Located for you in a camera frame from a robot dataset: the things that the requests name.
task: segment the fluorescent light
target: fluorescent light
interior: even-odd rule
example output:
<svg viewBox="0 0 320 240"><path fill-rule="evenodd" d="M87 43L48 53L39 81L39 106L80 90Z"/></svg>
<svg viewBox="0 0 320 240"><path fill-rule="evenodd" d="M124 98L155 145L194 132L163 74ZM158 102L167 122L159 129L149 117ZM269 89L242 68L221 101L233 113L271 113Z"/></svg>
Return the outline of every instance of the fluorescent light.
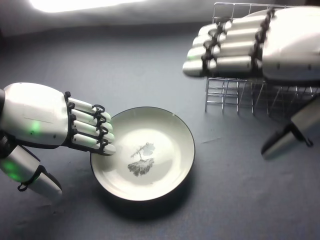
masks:
<svg viewBox="0 0 320 240"><path fill-rule="evenodd" d="M144 0L30 0L35 9L46 13L58 13L81 9L109 7Z"/></svg>

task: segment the gray tabletop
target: gray tabletop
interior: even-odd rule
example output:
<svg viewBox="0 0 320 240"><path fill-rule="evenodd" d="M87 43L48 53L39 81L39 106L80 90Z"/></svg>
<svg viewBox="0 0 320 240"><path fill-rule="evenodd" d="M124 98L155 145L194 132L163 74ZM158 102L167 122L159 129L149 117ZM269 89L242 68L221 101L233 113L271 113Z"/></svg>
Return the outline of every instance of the gray tabletop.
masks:
<svg viewBox="0 0 320 240"><path fill-rule="evenodd" d="M8 39L0 87L53 87L111 115L153 106L182 118L195 139L190 175L148 203L113 197L96 181L87 152L32 149L63 187L50 204L0 174L1 239L320 239L319 150L301 145L263 160L266 138L283 125L266 116L210 105L205 81L182 74L201 24L79 28Z"/></svg>

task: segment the wire grid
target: wire grid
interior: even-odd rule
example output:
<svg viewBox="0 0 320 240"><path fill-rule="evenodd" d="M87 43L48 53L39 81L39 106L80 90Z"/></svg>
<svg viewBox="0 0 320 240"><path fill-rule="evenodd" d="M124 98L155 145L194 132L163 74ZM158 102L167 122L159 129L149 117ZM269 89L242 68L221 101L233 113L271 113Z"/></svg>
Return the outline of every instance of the wire grid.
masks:
<svg viewBox="0 0 320 240"><path fill-rule="evenodd" d="M214 4L212 22L222 19L243 18L246 15L268 10L269 8L285 9L292 5L226 3ZM287 87L267 84L263 78L233 79L210 77L206 80L205 111L208 104L235 106L239 113L241 108L251 108L254 115L259 110L270 116L290 117L298 108L320 93L316 87Z"/></svg>

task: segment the plate rim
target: plate rim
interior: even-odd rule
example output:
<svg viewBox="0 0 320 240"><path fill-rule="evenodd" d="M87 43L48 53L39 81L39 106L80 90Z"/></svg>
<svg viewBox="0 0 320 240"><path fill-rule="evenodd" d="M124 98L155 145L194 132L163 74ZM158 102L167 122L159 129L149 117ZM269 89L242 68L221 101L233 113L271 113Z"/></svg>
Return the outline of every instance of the plate rim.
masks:
<svg viewBox="0 0 320 240"><path fill-rule="evenodd" d="M188 125L187 125L178 115L176 115L175 113L173 113L173 112L171 112L171 111L168 111L168 110L166 110L166 109L163 109L163 108L161 108L161 107L156 107L156 106L137 106L137 107L132 107L132 108L129 108L129 109L127 109L127 110L124 110L124 111L121 111L121 112L117 113L116 115L114 115L114 116L111 118L111 120L112 120L114 117L116 117L116 116L118 116L118 115L120 115L120 114L122 114L122 113L124 113L124 112L130 111L130 110L134 110L134 109L141 109L141 108L151 108L151 109L163 110L163 111L166 111L166 112L168 112L168 113L170 113L170 114L173 114L173 115L176 116L178 119L180 119L180 121L186 126L186 128L188 129L188 131L189 131L189 133L191 134L191 137L192 137L192 141L193 141L193 159L192 159L192 163L191 163L190 169L188 170L188 172L186 173L186 175L184 176L184 178L178 183L178 185L177 185L176 187L174 187L173 189L171 189L171 190L168 191L167 193L165 193L165 194L163 194L163 195L160 195L160 196L157 196L157 197L154 197L154 198L148 198L148 199L145 199L145 200L134 200L134 199L128 199L128 198L124 198L124 197L122 197L122 196L118 196L118 195L116 195L116 194L108 191L108 190L99 182L99 180L97 179L97 176L96 176L96 174L95 174L95 171L94 171L94 169L93 169L93 167L92 167L92 153L90 152L90 166L91 166L91 171L92 171L92 173L93 173L93 175L94 175L94 178L95 178L96 181L99 183L99 185L100 185L101 187L103 187L105 191L107 191L108 193L112 194L113 196L116 196L117 198L120 198L120 199L123 199L123 200L132 201L132 202L146 202L146 201L156 200L156 199L162 198L162 197L170 194L171 192L173 192L176 188L178 188L178 187L181 185L181 183L182 183L182 182L187 178L187 176L190 174L190 171L191 171L191 169L192 169L193 166L194 166L195 158L196 158L196 143L195 143L194 135L192 134L192 132L191 132L190 128L188 127Z"/></svg>

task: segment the wire rack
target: wire rack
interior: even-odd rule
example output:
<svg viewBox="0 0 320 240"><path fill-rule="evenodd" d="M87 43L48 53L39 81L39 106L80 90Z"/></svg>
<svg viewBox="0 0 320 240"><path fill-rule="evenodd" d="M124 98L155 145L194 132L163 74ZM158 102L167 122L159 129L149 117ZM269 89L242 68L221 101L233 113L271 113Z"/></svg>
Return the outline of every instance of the wire rack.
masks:
<svg viewBox="0 0 320 240"><path fill-rule="evenodd" d="M212 22L222 19L243 18L246 15L269 8L285 9L291 5L225 3L214 4ZM297 108L320 93L316 87L287 87L267 84L263 78L233 79L210 77L206 80L205 111L209 104L236 107L239 113L242 108L251 108L255 115L266 112L268 116L290 117Z"/></svg>

